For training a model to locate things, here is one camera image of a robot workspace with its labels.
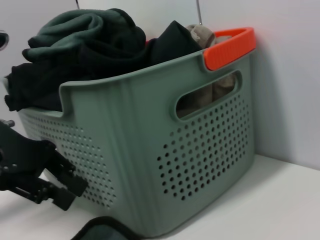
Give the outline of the dark green black-edged towel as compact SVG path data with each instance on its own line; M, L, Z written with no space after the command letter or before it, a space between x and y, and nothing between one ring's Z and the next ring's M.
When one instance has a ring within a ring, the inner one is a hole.
M88 221L71 240L142 240L118 220L101 216Z

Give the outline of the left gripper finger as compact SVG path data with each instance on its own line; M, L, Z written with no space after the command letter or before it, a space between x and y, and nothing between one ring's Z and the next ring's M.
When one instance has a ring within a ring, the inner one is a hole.
M14 176L9 178L9 190L36 204L52 199L52 203L67 211L76 196L63 187L34 176Z
M76 167L56 150L55 145L48 145L45 150L48 154L45 168L71 193L81 197L88 187L88 182L75 175Z

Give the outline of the black cloth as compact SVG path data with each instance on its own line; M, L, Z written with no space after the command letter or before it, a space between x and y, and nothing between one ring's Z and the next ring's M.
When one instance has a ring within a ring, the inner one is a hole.
M147 44L148 65L154 66L202 50L191 33L177 21L172 21L165 31Z
M111 78L154 65L151 46L129 52L108 44L83 44L78 50L35 63L14 66L7 76L10 111L29 107L61 111L61 84Z

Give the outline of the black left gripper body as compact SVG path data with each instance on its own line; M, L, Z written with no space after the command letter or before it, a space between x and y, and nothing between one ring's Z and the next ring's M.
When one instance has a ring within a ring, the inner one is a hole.
M9 178L39 178L46 168L48 140L32 140L0 122L0 191L9 191Z

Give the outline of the grey-green perforated storage box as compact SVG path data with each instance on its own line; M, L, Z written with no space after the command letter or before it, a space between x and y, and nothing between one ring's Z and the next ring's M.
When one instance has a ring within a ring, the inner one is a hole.
M196 52L129 74L61 85L63 112L18 114L88 181L82 204L146 238L179 228L254 160L250 55L215 71Z

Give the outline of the beige cloth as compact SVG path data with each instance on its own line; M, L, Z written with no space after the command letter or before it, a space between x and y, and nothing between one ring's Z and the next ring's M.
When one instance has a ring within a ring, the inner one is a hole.
M190 32L193 40L203 49L231 38L230 35L216 36L209 28L200 24L188 25L186 29ZM183 118L190 115L229 94L234 89L236 80L237 76L232 73L214 83L182 96L176 105L177 117Z

